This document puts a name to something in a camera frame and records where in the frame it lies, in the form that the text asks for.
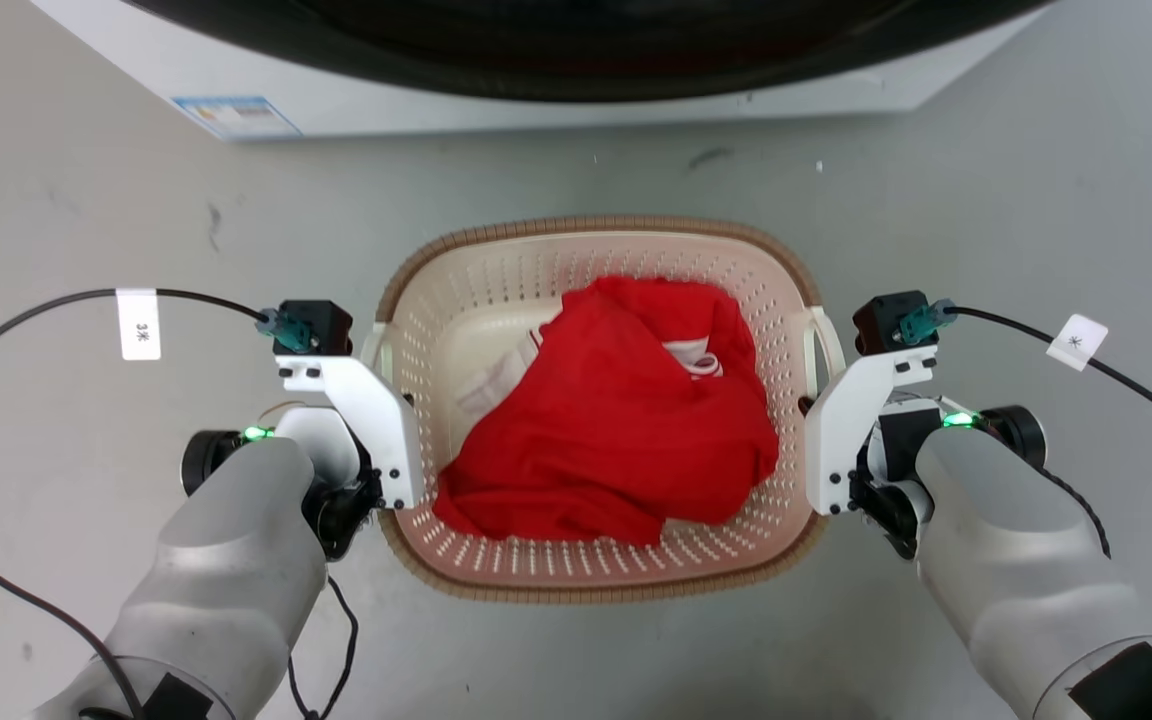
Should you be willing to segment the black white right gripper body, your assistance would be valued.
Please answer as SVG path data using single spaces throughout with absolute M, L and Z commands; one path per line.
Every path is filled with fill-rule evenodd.
M 879 411 L 850 473 L 849 509 L 882 530 L 896 555 L 916 556 L 923 525 L 934 502 L 916 473 L 916 456 L 937 429 L 943 410 L 933 397 L 890 397 Z

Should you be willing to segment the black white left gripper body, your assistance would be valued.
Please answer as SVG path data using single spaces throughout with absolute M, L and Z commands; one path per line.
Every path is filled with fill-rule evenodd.
M 303 518 L 326 560 L 346 556 L 353 538 L 382 506 L 379 470 L 338 410 L 293 407 L 276 423 L 276 437 L 293 439 L 306 452 L 314 478 L 302 501 Z

